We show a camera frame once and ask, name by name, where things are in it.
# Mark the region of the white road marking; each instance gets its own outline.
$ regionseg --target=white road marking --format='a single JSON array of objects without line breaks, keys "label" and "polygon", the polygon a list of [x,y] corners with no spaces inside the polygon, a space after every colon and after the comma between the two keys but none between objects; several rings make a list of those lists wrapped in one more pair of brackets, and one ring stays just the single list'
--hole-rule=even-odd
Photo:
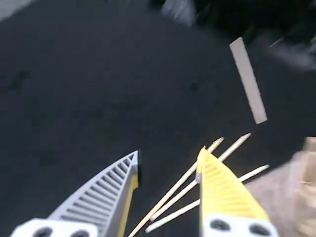
[{"label": "white road marking", "polygon": [[267,120],[266,110],[262,102],[258,84],[253,73],[250,60],[243,43],[242,37],[230,44],[233,57],[241,77],[243,88],[256,121],[256,124]]},{"label": "white road marking", "polygon": [[0,0],[0,22],[16,11],[28,6],[33,0]]}]

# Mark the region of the dark asphalt road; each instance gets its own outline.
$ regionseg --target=dark asphalt road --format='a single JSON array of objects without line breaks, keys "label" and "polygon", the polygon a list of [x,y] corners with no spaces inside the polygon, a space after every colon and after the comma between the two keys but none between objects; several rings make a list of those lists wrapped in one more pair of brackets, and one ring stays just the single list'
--hole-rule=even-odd
[{"label": "dark asphalt road", "polygon": [[[291,158],[315,135],[315,75],[248,49],[268,121],[256,125],[229,40],[101,0],[40,0],[0,24],[0,231],[47,217],[90,177],[136,149],[143,186],[130,232],[220,136],[240,175]],[[195,189],[170,211],[198,198]],[[147,236],[197,236],[198,209]]]}]

